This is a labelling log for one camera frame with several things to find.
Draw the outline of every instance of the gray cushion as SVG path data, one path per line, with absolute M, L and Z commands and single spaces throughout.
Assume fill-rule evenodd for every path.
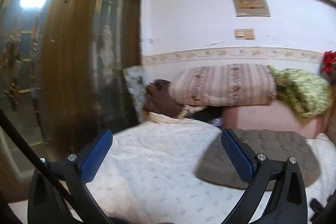
M 296 158 L 305 187 L 311 185 L 320 175 L 320 165 L 305 138 L 296 132 L 272 130 L 234 129 L 239 139 L 247 143 L 255 153 L 263 153 L 271 160 L 286 161 Z M 196 177 L 229 187 L 246 189 L 221 144 L 221 134 L 209 146 L 196 169 Z M 275 181 L 268 184 L 272 190 Z

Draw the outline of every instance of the silver bolt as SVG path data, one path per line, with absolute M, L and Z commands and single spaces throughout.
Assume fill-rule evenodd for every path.
M 259 160 L 265 160 L 266 156 L 264 154 L 258 154 L 258 159 Z
M 77 156 L 76 156 L 75 154 L 71 154 L 71 155 L 68 157 L 68 160 L 69 160 L 69 161 L 74 161 L 76 158 L 77 158 Z
M 290 161 L 291 163 L 295 164 L 295 163 L 296 163 L 296 158 L 290 157 L 290 158 L 289 158 L 289 161 Z

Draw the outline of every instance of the floral border trim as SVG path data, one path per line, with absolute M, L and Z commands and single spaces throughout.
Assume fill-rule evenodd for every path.
M 205 59 L 279 59 L 320 63 L 323 52 L 277 47 L 224 47 L 143 56 L 144 65 Z

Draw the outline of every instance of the wall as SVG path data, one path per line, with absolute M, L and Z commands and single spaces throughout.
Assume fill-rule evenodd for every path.
M 336 9 L 318 0 L 267 0 L 271 17 L 236 17 L 232 0 L 142 0 L 142 54 L 262 46 L 336 48 Z M 256 40 L 234 39 L 254 28 Z

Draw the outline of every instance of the red object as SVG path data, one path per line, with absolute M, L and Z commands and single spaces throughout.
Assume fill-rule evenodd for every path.
M 323 65 L 326 73 L 332 73 L 335 58 L 336 58 L 336 52 L 329 51 L 324 53 Z

